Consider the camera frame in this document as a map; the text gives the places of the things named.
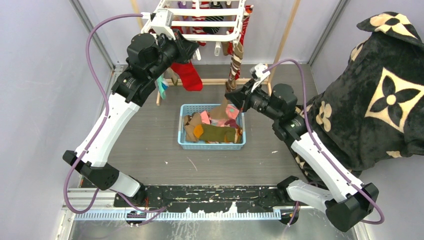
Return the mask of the mint green blue sock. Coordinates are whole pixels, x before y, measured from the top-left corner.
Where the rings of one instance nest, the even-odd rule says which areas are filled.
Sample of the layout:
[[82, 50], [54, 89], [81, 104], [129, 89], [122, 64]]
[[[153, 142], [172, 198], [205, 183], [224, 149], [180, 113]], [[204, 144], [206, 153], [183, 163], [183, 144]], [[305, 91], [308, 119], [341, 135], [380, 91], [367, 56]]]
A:
[[158, 92], [159, 92], [159, 96], [161, 99], [166, 99], [167, 95], [166, 95], [166, 90], [169, 87], [169, 84], [167, 82], [167, 80], [164, 78], [163, 75], [160, 75], [157, 80], [157, 87], [158, 87]]

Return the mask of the tan long sock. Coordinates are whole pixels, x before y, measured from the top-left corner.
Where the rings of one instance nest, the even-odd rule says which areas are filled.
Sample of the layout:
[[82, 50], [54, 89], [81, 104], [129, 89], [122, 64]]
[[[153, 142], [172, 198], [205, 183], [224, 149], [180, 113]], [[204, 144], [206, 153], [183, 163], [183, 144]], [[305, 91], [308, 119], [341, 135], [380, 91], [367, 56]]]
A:
[[228, 106], [228, 103], [224, 101], [220, 105], [214, 107], [213, 109], [210, 110], [209, 117], [212, 120], [216, 120], [216, 121], [228, 120], [229, 116], [226, 112], [227, 106]]

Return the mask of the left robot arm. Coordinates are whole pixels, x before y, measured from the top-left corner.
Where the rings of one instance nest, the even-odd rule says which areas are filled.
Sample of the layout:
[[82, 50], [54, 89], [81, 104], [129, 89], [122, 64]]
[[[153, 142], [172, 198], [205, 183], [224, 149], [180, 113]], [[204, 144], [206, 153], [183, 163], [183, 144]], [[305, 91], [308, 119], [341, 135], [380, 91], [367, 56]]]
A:
[[173, 36], [140, 33], [127, 47], [128, 67], [118, 76], [104, 110], [84, 142], [76, 150], [67, 150], [63, 160], [100, 190], [113, 190], [126, 196], [133, 206], [146, 200], [144, 186], [135, 178], [120, 172], [108, 163], [113, 145], [129, 120], [156, 89], [156, 80], [172, 64], [187, 64], [199, 44], [188, 40], [177, 30]]

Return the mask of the white hanger clip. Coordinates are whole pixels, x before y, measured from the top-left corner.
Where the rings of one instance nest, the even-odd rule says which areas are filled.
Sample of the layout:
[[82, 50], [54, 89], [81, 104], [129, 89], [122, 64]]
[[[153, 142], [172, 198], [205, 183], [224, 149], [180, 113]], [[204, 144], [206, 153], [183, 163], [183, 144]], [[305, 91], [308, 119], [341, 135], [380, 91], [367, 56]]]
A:
[[215, 42], [214, 56], [218, 57], [221, 54], [222, 44], [220, 41]]

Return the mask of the pink ribbed sock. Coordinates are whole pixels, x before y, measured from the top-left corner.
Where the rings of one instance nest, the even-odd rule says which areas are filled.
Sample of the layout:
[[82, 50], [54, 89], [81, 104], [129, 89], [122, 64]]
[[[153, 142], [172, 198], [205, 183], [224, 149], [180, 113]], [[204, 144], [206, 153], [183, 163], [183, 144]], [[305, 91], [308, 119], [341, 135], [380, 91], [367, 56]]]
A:
[[200, 113], [201, 120], [203, 124], [210, 124], [218, 127], [224, 127], [224, 126], [232, 126], [235, 125], [235, 121], [240, 113], [240, 111], [232, 106], [228, 105], [226, 108], [226, 113], [228, 114], [229, 119], [228, 120], [213, 120], [210, 118], [210, 111], [204, 110]]

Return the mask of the red white patterned sock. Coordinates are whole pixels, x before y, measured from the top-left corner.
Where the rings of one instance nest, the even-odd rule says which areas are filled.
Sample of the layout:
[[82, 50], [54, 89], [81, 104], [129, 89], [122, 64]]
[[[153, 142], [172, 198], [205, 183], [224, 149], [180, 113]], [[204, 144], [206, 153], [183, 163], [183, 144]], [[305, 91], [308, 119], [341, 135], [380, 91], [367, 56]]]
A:
[[200, 92], [203, 89], [203, 82], [191, 61], [185, 64], [173, 63], [170, 68], [179, 76], [185, 90]]

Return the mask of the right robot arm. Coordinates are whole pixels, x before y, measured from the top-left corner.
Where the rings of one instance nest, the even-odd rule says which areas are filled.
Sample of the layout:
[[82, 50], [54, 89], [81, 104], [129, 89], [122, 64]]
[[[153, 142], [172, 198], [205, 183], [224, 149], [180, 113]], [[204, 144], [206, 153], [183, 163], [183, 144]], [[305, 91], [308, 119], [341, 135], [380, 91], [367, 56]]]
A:
[[[376, 204], [379, 190], [373, 183], [364, 184], [351, 174], [311, 131], [305, 117], [295, 111], [297, 97], [290, 85], [279, 83], [271, 93], [257, 87], [254, 79], [241, 88], [227, 92], [228, 99], [241, 112], [254, 109], [273, 120], [277, 138], [303, 159], [318, 175], [325, 188], [290, 176], [277, 185], [277, 198], [283, 205], [301, 202], [324, 213], [334, 227], [347, 232], [359, 222], [379, 225], [385, 217]], [[378, 221], [365, 218], [376, 210]]]

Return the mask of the white plastic sock hanger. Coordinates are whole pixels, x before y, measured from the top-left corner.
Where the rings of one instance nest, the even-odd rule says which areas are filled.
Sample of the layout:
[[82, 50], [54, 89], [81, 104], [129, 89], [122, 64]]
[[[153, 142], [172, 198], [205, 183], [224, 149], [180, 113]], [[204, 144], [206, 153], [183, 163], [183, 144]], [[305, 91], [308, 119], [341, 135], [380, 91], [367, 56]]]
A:
[[[200, 9], [200, 2], [208, 2], [209, 9]], [[152, 32], [151, 20], [159, 9], [168, 9], [173, 13], [171, 28], [181, 27], [183, 36], [191, 41], [233, 42], [238, 43], [242, 30], [242, 21], [246, 2], [244, 0], [161, 0], [152, 13], [145, 12], [146, 22], [142, 33]], [[205, 16], [205, 21], [192, 21], [192, 16]], [[206, 34], [193, 34], [192, 27], [203, 27]]]

